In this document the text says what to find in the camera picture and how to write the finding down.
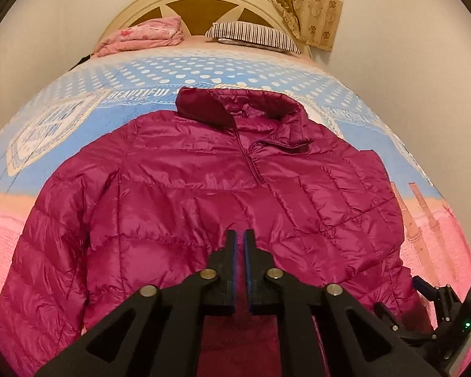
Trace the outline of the magenta puffer jacket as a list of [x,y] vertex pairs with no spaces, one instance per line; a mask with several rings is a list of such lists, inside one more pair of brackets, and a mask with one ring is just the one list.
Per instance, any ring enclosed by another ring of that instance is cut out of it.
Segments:
[[181,283],[249,228],[301,282],[430,331],[376,152],[282,94],[182,88],[174,111],[100,137],[46,181],[1,291],[0,351],[31,376],[139,288]]

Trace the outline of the blue pink printed bedspread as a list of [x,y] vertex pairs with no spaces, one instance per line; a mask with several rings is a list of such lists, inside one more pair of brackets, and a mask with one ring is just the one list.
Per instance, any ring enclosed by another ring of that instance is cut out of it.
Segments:
[[453,210],[403,142],[361,98],[311,60],[249,49],[173,47],[89,60],[27,102],[0,133],[0,293],[24,222],[67,158],[137,116],[171,110],[178,91],[249,88],[283,93],[309,117],[381,157],[403,212],[402,259],[459,297],[471,287],[471,248]]

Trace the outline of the folded pink floral blanket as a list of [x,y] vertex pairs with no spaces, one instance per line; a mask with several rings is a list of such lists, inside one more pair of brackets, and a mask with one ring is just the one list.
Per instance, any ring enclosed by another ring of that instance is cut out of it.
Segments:
[[104,57],[120,52],[176,46],[183,41],[184,32],[179,16],[149,19],[103,37],[92,56]]

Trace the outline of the striped pillow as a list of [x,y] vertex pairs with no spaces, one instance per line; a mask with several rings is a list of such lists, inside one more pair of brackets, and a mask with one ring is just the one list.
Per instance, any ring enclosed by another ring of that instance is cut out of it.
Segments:
[[218,41],[231,40],[300,55],[301,50],[285,32],[245,21],[215,22],[205,34]]

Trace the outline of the cream arched wooden headboard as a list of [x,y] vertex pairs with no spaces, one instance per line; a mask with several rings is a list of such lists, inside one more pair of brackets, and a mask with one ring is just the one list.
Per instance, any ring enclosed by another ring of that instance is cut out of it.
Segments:
[[184,36],[203,36],[214,22],[242,20],[293,34],[271,0],[136,0],[103,31],[101,37],[148,19],[178,16]]

